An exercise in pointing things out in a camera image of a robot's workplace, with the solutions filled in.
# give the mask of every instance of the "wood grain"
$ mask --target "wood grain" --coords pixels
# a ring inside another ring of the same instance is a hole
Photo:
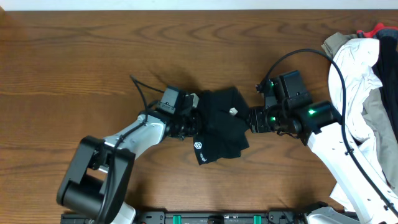
[[[283,54],[320,49],[335,32],[397,24],[397,11],[7,12],[0,23],[0,223],[58,223],[58,186],[86,135],[103,137],[136,119],[129,81],[187,90],[237,86],[261,105],[257,84]],[[329,64],[302,54],[274,72],[299,69],[315,100],[329,99]],[[148,100],[161,95],[145,90]],[[170,211],[302,207],[335,184],[300,143],[247,133],[239,159],[198,166],[192,140],[166,139],[135,163],[126,200]]]

